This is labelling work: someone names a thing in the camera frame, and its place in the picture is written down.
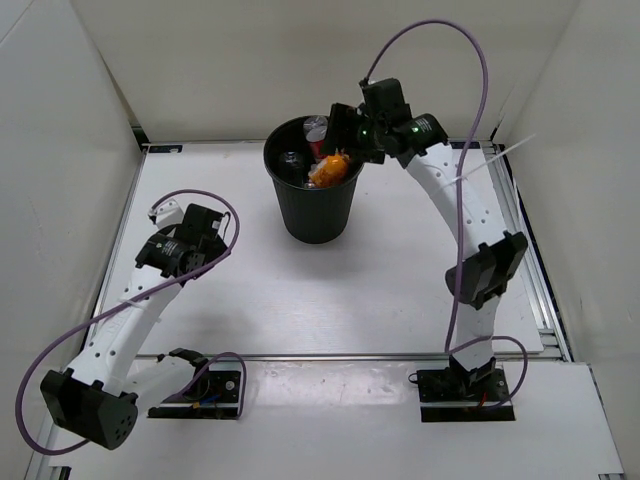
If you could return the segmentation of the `clear bottle red label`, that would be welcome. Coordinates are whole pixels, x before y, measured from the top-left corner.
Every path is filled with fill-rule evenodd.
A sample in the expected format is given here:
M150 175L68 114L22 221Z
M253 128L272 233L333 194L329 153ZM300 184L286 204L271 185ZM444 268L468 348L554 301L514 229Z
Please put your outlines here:
M328 129L326 116L314 115L307 117L303 122L304 137L316 159L322 159L322 145Z

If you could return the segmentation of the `orange juice bottle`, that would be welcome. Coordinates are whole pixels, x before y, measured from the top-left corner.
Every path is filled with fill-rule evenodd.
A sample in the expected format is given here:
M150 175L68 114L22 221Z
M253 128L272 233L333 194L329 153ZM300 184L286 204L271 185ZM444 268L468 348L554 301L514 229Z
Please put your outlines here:
M350 168L350 158L343 153L330 155L316 164L308 175L316 188L330 188L341 184Z

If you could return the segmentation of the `clear bottle blue cap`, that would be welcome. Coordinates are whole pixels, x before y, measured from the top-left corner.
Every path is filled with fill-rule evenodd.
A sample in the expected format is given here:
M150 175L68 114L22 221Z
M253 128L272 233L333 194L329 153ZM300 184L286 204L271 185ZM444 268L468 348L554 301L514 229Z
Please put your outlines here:
M287 184L302 187L308 170L304 156L298 152L283 152L278 158L279 178Z

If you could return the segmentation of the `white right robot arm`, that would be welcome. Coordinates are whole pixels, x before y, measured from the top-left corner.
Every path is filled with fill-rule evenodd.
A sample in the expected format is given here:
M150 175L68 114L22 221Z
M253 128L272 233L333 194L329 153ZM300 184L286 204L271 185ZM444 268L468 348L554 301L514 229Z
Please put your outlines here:
M454 319L445 339L449 387L460 399L480 393L495 370L492 337L501 297L528 248L463 179L464 159L431 114L415 116L394 78L361 86L363 102L332 105L322 151L383 163L396 159L422 187L449 227L460 259L445 274Z

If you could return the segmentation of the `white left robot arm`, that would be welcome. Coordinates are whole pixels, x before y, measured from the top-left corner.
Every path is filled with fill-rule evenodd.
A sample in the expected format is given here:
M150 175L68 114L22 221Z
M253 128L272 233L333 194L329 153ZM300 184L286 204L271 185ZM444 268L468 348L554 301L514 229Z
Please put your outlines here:
M233 216L197 204L180 208L174 199L151 210L156 231L137 254L118 305L99 320L88 346L63 370L47 372L40 383L56 426L114 450L148 410L172 397L198 400L206 395L210 363L197 351L176 348L143 372L130 369L186 283L229 254L219 230Z

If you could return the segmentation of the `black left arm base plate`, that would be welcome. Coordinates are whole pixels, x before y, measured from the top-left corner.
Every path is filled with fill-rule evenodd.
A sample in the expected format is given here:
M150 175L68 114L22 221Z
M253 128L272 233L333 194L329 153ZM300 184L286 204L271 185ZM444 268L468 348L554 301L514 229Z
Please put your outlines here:
M246 367L240 362L223 361L177 399L151 408L150 419L238 420L244 408Z

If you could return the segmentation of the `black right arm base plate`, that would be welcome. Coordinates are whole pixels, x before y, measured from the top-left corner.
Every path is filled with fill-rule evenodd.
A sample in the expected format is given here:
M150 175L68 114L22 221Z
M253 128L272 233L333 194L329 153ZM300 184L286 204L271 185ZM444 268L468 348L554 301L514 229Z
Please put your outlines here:
M408 376L418 388L423 423L515 421L504 371L497 369L480 384L463 390L449 368L417 370Z

